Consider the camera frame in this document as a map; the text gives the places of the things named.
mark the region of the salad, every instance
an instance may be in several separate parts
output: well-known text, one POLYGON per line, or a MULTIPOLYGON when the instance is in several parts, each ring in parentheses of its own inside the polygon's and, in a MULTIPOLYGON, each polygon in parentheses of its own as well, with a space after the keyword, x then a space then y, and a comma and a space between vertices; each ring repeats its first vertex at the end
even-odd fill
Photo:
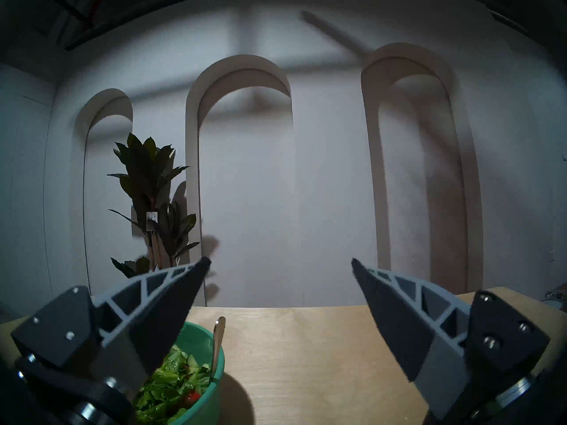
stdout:
POLYGON ((199 366, 193 355, 173 345, 134 399, 138 423, 172 423, 199 400, 209 381, 209 365, 199 366))

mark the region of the cherry tomato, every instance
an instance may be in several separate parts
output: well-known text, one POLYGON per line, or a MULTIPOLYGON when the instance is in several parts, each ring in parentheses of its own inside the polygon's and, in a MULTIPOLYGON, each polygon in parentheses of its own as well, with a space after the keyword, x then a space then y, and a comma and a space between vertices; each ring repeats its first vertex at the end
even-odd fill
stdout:
POLYGON ((185 397, 183 397, 180 404, 184 408, 191 408, 200 398, 200 394, 198 394, 195 390, 191 390, 185 397))

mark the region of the ceiling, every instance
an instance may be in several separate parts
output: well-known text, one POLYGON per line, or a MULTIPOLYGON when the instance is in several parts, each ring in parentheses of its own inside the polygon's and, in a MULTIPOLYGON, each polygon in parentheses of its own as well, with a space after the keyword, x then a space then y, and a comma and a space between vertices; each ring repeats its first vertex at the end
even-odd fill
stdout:
MULTIPOLYGON (((184 0, 0 0, 0 45, 31 29, 49 43, 73 48, 136 17, 184 0)), ((495 19, 567 57, 565 0, 476 0, 495 19)))

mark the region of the potted plant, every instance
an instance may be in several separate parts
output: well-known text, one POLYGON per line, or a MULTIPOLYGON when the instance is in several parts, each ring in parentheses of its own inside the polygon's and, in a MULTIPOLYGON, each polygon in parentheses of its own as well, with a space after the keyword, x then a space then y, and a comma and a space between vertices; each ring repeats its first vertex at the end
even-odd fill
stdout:
POLYGON ((122 190, 132 199, 136 212, 133 221, 116 210, 109 209, 138 227, 148 241, 149 257, 136 261, 118 262, 111 258, 114 266, 126 277, 148 272, 156 267, 166 267, 160 255, 160 244, 167 253, 167 266, 173 266, 179 257, 199 242, 187 244, 185 238, 195 226, 197 217, 190 214, 182 218, 181 207, 176 201, 170 202, 169 183, 189 166, 173 167, 175 150, 171 145, 158 148, 152 137, 142 143, 134 134, 128 135, 126 145, 116 143, 114 153, 124 164, 126 173, 110 173, 108 176, 120 180, 122 190))

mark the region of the spoon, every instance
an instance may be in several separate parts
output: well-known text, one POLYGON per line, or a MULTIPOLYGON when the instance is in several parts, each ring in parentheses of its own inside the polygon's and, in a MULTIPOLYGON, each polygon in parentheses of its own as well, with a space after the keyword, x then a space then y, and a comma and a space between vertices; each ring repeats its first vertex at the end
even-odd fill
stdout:
POLYGON ((214 330, 213 330, 213 362, 211 364, 211 376, 210 376, 209 383, 212 382, 213 376, 217 371, 218 356, 219 356, 219 353, 221 353, 222 337, 225 334, 225 324, 226 324, 226 319, 224 317, 219 317, 218 320, 214 324, 214 330))

